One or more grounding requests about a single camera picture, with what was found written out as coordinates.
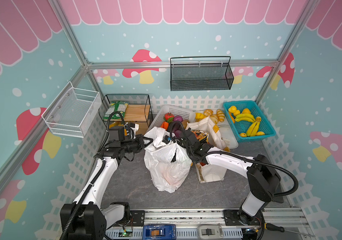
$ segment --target white mesh basket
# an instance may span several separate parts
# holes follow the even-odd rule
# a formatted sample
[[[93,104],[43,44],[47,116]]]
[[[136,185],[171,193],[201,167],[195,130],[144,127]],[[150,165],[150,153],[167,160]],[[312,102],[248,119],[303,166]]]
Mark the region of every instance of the white mesh basket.
[[[100,105],[99,92],[74,88],[68,82],[42,118],[53,134],[84,137]]]
[[[153,127],[160,127],[164,122],[163,117],[166,113],[172,113],[175,116],[179,115],[183,118],[183,120],[188,119],[190,122],[195,121],[195,113],[193,111],[184,108],[178,108],[171,105],[163,105],[160,111],[156,114],[156,117],[149,126],[147,132],[151,130]]]

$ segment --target black mesh basket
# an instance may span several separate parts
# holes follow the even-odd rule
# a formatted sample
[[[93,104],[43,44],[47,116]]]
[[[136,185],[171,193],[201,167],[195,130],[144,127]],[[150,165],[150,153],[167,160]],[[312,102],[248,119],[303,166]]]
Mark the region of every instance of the black mesh basket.
[[[230,56],[171,58],[171,91],[231,89],[234,75],[230,60]]]

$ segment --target green snack bag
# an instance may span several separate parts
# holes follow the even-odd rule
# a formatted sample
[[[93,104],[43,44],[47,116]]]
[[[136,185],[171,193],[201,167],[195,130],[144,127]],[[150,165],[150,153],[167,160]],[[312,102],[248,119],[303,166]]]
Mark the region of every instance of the green snack bag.
[[[106,114],[104,115],[103,121],[107,121],[108,118],[110,117],[111,113],[113,113],[115,111],[119,111],[122,114],[122,116],[124,117],[125,113],[126,113],[127,106],[128,106],[128,103],[126,103],[126,102],[112,101],[110,103],[110,106],[108,107]],[[111,117],[111,120],[115,120],[115,119],[120,120],[120,116],[117,113],[115,113]]]

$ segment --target screwdriver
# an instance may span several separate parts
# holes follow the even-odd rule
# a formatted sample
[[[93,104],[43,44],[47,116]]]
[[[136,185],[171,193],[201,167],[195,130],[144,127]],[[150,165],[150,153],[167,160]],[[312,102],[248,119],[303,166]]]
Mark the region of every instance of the screwdriver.
[[[307,234],[307,233],[285,230],[284,227],[278,227],[278,226],[275,226],[274,224],[271,224],[271,223],[265,223],[264,228],[267,230],[270,230],[270,231],[279,231],[279,232],[286,231],[286,232],[292,232],[292,233],[301,234],[301,235],[305,235],[305,236],[315,237],[314,235]]]

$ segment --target pink mushroom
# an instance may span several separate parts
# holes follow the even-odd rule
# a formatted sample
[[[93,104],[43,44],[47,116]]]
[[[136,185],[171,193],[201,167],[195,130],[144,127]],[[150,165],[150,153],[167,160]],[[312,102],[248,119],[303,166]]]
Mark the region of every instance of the pink mushroom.
[[[103,83],[106,85],[111,85],[114,83],[114,81],[111,79],[111,76],[120,76],[116,69],[95,69],[93,74],[99,83],[101,83],[101,80],[103,79]]]
[[[11,180],[0,194],[0,237],[2,235],[5,219],[17,223],[21,218],[26,206],[26,201],[13,201],[25,184],[24,180]]]
[[[271,69],[272,67],[265,66],[264,68],[262,68],[256,73],[256,76],[258,78],[264,78],[268,76]],[[276,91],[278,89],[278,83],[280,79],[283,80],[284,86],[288,88],[292,83],[294,72],[295,72],[295,60],[294,60],[293,54],[289,53],[283,65],[280,67],[278,74],[272,80],[270,88]]]
[[[242,82],[242,76],[252,76],[254,69],[252,67],[234,67],[232,68],[232,74],[234,75],[234,82],[232,84],[238,84]]]
[[[18,145],[35,126],[40,119],[40,115],[44,112],[45,108],[32,108],[24,111],[16,119],[16,129],[18,132],[18,140],[15,144]],[[43,136],[39,139],[38,143],[34,146],[30,154],[22,163],[24,174],[33,174],[39,167],[42,158],[42,150],[44,149],[49,154],[50,158],[54,158],[60,148],[62,139],[54,136],[47,129]]]
[[[155,53],[145,49],[138,50],[130,60],[131,62],[158,62],[162,61]],[[154,78],[151,75],[151,70],[165,72],[165,68],[139,68],[139,69],[124,69],[123,76],[126,78],[132,78],[136,75],[140,75],[139,83],[150,84],[154,82]]]
[[[312,150],[317,159],[325,162],[327,157],[332,155],[337,166],[342,170],[342,135],[328,132],[311,132],[310,138],[310,144],[315,142],[320,145],[320,147]]]

